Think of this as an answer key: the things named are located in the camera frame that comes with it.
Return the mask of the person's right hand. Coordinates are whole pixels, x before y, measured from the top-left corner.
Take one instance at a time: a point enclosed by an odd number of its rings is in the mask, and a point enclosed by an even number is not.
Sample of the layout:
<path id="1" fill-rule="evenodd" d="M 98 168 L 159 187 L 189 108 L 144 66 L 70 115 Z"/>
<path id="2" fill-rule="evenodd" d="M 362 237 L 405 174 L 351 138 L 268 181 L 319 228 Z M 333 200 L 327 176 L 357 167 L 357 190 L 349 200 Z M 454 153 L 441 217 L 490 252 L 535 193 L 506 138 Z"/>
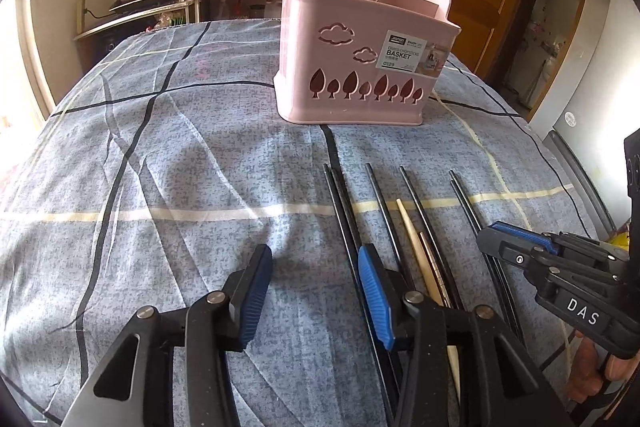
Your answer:
<path id="1" fill-rule="evenodd" d="M 604 375 L 598 372 L 598 352 L 594 342 L 577 332 L 582 341 L 570 369 L 570 377 L 566 384 L 568 399 L 583 403 L 585 399 L 594 397 L 602 388 L 604 381 L 628 381 L 639 364 L 639 355 L 623 360 L 616 357 L 608 359 Z"/>

